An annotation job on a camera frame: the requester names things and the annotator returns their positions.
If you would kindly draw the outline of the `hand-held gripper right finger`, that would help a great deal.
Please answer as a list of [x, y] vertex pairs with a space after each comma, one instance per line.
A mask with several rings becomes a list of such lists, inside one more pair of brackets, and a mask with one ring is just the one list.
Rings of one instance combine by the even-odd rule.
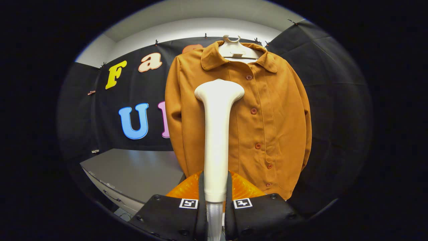
[[226, 240], [281, 241], [303, 217], [279, 194], [264, 194], [229, 172], [225, 207]]

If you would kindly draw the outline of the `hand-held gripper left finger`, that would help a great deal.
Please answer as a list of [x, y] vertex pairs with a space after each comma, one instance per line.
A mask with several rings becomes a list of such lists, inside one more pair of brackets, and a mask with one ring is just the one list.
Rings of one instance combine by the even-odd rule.
[[206, 241], [207, 215], [203, 171], [185, 179], [167, 195], [153, 195], [130, 224], [145, 241]]

